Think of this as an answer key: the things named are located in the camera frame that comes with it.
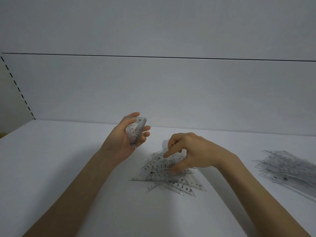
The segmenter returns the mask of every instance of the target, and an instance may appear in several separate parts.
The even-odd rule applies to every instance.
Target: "person's right arm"
[[[237,155],[194,133],[172,135],[164,157],[187,150],[173,172],[188,167],[216,167],[229,183],[262,236],[310,236],[247,170]]]

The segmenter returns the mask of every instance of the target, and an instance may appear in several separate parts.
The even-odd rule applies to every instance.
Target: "forearm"
[[[263,236],[309,236],[280,203],[255,179],[236,157],[223,163],[219,171]]]
[[[24,236],[74,236],[89,207],[113,170],[107,156],[96,153],[48,211]]]

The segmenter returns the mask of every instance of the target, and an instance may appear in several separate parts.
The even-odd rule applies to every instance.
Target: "person's left hand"
[[[139,112],[134,112],[128,116],[137,117],[139,116]],[[110,158],[113,168],[127,159],[134,151],[134,148],[130,147],[130,141],[127,137],[125,129],[129,124],[132,124],[135,121],[136,118],[123,118],[121,122],[116,127],[114,127],[98,151],[99,154]],[[150,126],[145,126],[142,136],[139,139],[136,147],[140,146],[146,141],[146,137],[150,135],[148,130],[150,130]]]

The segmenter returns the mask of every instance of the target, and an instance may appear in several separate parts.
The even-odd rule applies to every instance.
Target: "pile of transparent rulers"
[[[161,190],[169,189],[180,195],[184,193],[195,197],[192,188],[206,191],[201,183],[193,175],[195,168],[190,168],[177,174],[170,174],[169,170],[177,162],[183,160],[185,156],[174,154],[168,158],[163,155],[168,149],[158,151],[151,154],[151,158],[147,160],[145,166],[140,169],[140,174],[130,180],[142,181],[147,187],[147,191],[151,191],[156,187]]]
[[[316,165],[281,150],[264,150],[264,160],[254,160],[261,176],[316,202]]]

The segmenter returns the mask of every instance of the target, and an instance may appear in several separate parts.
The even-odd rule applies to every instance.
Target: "white table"
[[[114,125],[34,120],[0,139],[0,236],[21,236],[62,194]],[[258,175],[262,150],[286,150],[316,162],[316,137],[153,127],[151,136],[109,176],[79,236],[255,236],[238,199],[210,167],[195,176],[207,192],[181,196],[128,179],[173,133],[195,132],[237,154],[251,173],[308,231],[316,203]]]

